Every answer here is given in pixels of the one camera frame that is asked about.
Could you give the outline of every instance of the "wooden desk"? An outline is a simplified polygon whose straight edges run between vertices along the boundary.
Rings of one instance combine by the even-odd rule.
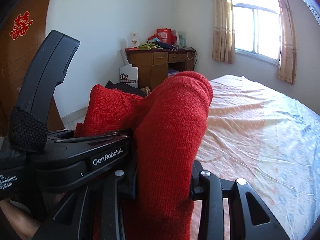
[[[193,71],[196,51],[178,49],[127,51],[128,61],[138,70],[139,88],[149,87],[152,91],[168,78],[168,70]]]

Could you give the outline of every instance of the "desk drawer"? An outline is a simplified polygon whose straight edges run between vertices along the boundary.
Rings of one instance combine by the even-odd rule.
[[[168,63],[167,52],[154,52],[153,53],[153,65],[163,65]]]
[[[187,60],[186,54],[169,54],[169,62],[183,62]]]
[[[153,64],[153,53],[134,53],[128,56],[129,64],[133,65],[152,65]]]

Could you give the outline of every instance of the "wooden door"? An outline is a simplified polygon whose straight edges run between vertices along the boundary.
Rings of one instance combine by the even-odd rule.
[[[0,31],[0,129],[7,135],[8,120],[16,105],[23,78],[45,39],[50,0],[20,0]],[[54,98],[48,116],[49,131],[64,129]]]

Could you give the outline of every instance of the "window frame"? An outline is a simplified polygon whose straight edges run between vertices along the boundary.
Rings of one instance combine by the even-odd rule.
[[[280,25],[280,28],[281,28],[280,14],[278,12],[276,12],[276,11],[273,11],[273,10],[270,10],[270,9],[267,9],[267,8],[264,8],[264,7],[256,6],[256,5],[251,5],[251,4],[235,3],[235,4],[233,4],[233,7],[252,9],[253,26],[254,26],[252,51],[236,48],[236,54],[249,56],[249,57],[252,57],[252,58],[255,58],[255,59],[258,59],[258,60],[262,60],[264,62],[271,63],[273,65],[279,66],[280,56],[281,56],[282,34],[280,34],[280,48],[279,48],[278,59],[274,59],[274,58],[259,54],[259,10],[263,10],[263,11],[267,11],[267,12],[276,14],[278,16],[279,25]],[[256,42],[258,43],[257,44],[257,52],[254,51]]]

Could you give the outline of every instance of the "bed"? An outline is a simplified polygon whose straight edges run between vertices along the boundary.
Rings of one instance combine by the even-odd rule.
[[[243,177],[301,240],[320,214],[320,116],[300,102],[244,77],[212,80],[208,128],[196,159],[218,177]],[[225,239],[230,239],[225,203]],[[196,240],[201,203],[192,215]]]

